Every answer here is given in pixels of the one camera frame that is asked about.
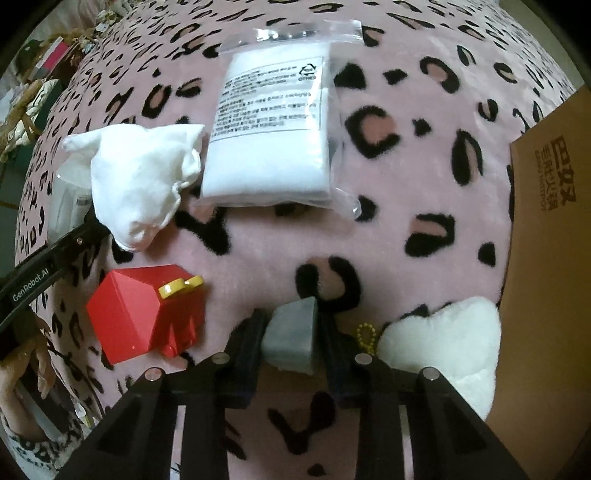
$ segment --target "floor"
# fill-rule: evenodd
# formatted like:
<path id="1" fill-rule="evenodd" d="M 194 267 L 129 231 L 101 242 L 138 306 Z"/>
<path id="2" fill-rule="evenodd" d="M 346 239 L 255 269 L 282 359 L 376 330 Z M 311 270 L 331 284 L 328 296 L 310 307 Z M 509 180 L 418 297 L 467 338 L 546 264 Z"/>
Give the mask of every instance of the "floor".
<path id="1" fill-rule="evenodd" d="M 583 78 L 566 50 L 525 3 L 521 0 L 501 0 L 501 7 L 538 39 L 576 88 L 583 85 Z M 0 277 L 14 267 L 15 226 L 24 181 L 24 171 L 7 165 L 0 166 Z"/>

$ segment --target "yellow ball chain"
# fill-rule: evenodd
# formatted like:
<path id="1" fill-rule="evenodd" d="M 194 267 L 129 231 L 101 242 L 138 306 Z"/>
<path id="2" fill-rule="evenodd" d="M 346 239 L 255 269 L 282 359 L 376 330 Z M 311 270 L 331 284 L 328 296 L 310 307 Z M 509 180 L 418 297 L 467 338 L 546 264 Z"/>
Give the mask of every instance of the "yellow ball chain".
<path id="1" fill-rule="evenodd" d="M 369 332 L 369 343 L 365 343 L 365 340 L 363 339 L 362 333 L 364 330 L 367 330 Z M 357 343 L 359 347 L 361 348 L 361 350 L 365 351 L 366 353 L 372 356 L 375 355 L 375 336 L 375 327 L 370 323 L 362 323 L 357 327 Z"/>

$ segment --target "clear plastic zip bag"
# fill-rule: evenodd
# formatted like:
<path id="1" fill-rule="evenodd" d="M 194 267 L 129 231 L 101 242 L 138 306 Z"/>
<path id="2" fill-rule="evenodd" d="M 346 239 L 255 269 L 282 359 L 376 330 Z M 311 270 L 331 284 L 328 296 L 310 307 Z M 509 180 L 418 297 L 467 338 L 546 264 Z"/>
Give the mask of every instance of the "clear plastic zip bag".
<path id="1" fill-rule="evenodd" d="M 228 38 L 231 54 L 201 185 L 202 203 L 330 208 L 356 218 L 339 188 L 343 125 L 334 43 L 363 43 L 359 21 L 323 20 Z"/>

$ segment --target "white cloth pouch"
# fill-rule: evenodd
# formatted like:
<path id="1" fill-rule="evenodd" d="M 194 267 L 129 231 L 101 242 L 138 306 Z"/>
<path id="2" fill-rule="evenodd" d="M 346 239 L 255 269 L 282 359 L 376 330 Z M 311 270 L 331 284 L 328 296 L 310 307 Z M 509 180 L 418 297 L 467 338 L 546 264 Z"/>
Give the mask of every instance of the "white cloth pouch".
<path id="1" fill-rule="evenodd" d="M 64 150 L 90 163 L 96 218 L 122 249 L 145 250 L 168 225 L 180 191 L 201 173 L 203 128 L 121 124 L 64 139 Z"/>
<path id="2" fill-rule="evenodd" d="M 334 42 L 362 42 L 358 21 L 320 21 L 229 38 L 233 53 L 208 147 L 201 198 L 225 206 L 336 206 L 342 125 L 330 68 Z"/>

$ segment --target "plastic packaging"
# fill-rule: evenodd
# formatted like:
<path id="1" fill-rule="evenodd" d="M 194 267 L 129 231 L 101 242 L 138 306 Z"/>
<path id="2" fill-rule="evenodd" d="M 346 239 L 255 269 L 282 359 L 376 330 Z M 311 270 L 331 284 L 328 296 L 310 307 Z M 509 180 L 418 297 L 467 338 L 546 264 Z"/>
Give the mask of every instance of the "plastic packaging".
<path id="1" fill-rule="evenodd" d="M 331 45 L 362 43 L 359 21 L 319 21 L 228 38 L 233 54 L 220 95 L 201 201 L 224 206 L 285 202 L 356 218 L 339 189 L 343 127 Z"/>
<path id="2" fill-rule="evenodd" d="M 90 161 L 72 155 L 57 169 L 49 208 L 47 241 L 51 245 L 82 225 L 92 206 Z"/>

